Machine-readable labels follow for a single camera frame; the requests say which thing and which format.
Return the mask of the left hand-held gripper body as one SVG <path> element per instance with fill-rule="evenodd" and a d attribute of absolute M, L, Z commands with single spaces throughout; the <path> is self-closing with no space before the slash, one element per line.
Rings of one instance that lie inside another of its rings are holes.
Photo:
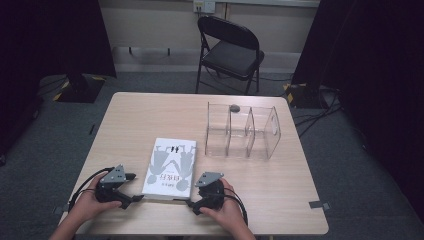
<path fill-rule="evenodd" d="M 116 201 L 115 194 L 121 193 L 119 187 L 128 182 L 125 174 L 123 165 L 112 168 L 97 183 L 95 188 L 96 199 L 101 203 Z"/>

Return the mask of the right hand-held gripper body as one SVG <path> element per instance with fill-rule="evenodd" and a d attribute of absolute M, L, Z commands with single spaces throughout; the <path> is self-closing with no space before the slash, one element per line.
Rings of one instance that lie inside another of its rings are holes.
<path fill-rule="evenodd" d="M 219 210 L 222 207 L 224 202 L 224 185 L 221 178 L 223 176 L 224 174 L 219 172 L 204 172 L 200 176 L 195 186 L 199 188 L 198 194 L 202 197 L 201 200 L 204 200 L 202 207 L 215 210 Z"/>

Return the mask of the white book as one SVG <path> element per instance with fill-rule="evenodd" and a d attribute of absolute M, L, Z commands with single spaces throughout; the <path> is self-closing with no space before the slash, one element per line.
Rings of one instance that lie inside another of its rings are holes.
<path fill-rule="evenodd" d="M 191 195 L 197 143 L 157 138 L 142 194 L 155 200 L 187 200 Z"/>

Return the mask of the clear acrylic divided organizer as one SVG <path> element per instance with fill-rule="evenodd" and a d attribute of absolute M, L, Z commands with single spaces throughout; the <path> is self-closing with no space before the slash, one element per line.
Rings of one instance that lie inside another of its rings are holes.
<path fill-rule="evenodd" d="M 238 105 L 240 111 L 234 113 L 231 105 L 208 104 L 205 154 L 270 159 L 281 138 L 276 107 Z"/>

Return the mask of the person's right hand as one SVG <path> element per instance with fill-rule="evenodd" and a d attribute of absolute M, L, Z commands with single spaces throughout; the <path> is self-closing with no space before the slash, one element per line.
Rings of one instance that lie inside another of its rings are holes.
<path fill-rule="evenodd" d="M 233 187 L 224 178 L 221 178 L 220 181 L 223 183 L 224 193 L 226 194 L 223 206 L 220 210 L 202 207 L 200 212 L 211 217 L 230 233 L 245 229 L 247 225 L 243 219 L 239 204 L 235 200 L 229 198 L 229 196 L 235 196 Z"/>

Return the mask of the person's left hand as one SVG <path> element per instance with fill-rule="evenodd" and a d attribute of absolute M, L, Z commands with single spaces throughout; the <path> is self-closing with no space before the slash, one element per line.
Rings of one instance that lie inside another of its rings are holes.
<path fill-rule="evenodd" d="M 82 224 L 106 210 L 119 208 L 122 205 L 120 201 L 99 202 L 95 197 L 97 183 L 103 176 L 105 174 L 97 175 L 88 188 L 80 194 L 74 207 L 68 213 L 68 217 L 72 221 Z"/>

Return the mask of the black stand base yellow tape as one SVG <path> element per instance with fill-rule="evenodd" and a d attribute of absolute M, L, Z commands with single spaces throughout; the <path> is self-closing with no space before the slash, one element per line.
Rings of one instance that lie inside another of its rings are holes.
<path fill-rule="evenodd" d="M 57 102 L 94 103 L 105 79 L 82 74 L 67 75 L 66 82 L 54 96 Z"/>
<path fill-rule="evenodd" d="M 312 89 L 307 84 L 284 85 L 289 105 L 298 109 L 327 109 L 328 104 L 319 89 Z"/>

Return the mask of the black folding chair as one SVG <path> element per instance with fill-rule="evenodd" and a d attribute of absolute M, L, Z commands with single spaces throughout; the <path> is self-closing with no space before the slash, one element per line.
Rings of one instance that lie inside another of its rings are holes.
<path fill-rule="evenodd" d="M 203 67 L 240 81 L 246 81 L 247 95 L 253 79 L 259 91 L 259 69 L 265 53 L 256 35 L 247 27 L 215 16 L 203 16 L 197 21 L 201 50 L 197 70 L 196 90 L 202 83 Z"/>

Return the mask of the black curtain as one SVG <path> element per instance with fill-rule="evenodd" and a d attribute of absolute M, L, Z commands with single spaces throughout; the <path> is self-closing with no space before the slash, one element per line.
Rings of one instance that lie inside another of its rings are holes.
<path fill-rule="evenodd" d="M 320 0 L 293 81 L 339 90 L 424 223 L 424 0 Z"/>
<path fill-rule="evenodd" d="M 0 166 L 52 75 L 114 77 L 99 0 L 0 0 Z"/>

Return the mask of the grey wall skirting rail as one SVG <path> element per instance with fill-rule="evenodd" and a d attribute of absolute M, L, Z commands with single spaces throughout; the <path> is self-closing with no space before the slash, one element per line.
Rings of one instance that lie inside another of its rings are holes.
<path fill-rule="evenodd" d="M 112 56 L 117 72 L 196 72 L 200 50 L 114 47 Z M 266 52 L 260 71 L 293 73 L 299 59 L 299 53 Z"/>

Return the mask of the white wall socket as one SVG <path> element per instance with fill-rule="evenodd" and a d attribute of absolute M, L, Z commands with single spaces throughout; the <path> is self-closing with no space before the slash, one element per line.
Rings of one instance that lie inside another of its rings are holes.
<path fill-rule="evenodd" d="M 216 2 L 213 0 L 193 0 L 193 12 L 214 14 Z"/>

